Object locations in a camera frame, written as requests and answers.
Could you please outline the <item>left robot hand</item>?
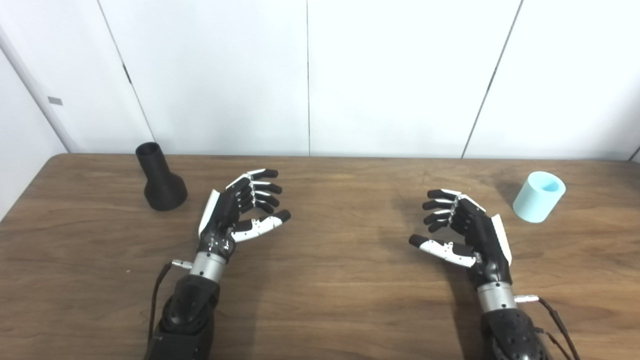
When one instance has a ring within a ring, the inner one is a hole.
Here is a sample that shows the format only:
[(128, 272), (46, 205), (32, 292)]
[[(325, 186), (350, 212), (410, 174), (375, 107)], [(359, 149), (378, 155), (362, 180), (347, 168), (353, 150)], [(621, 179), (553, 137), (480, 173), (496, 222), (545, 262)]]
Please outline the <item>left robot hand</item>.
[(213, 189), (198, 226), (197, 251), (229, 262), (237, 243), (256, 239), (290, 220), (288, 210), (276, 210), (281, 203), (275, 196), (282, 188), (270, 180), (278, 175), (268, 168), (247, 171), (224, 191)]

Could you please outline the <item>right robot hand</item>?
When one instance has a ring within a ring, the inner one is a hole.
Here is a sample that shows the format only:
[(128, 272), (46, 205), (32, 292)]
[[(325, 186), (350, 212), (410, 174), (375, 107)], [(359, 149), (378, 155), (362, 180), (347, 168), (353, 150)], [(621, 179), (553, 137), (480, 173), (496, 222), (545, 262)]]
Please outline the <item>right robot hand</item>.
[(448, 228), (463, 237), (463, 243), (412, 234), (408, 242), (423, 252), (467, 269), (475, 289), (490, 283), (513, 284), (508, 240), (502, 219), (468, 195), (450, 189), (432, 189), (422, 208), (430, 211), (423, 223), (433, 234)]

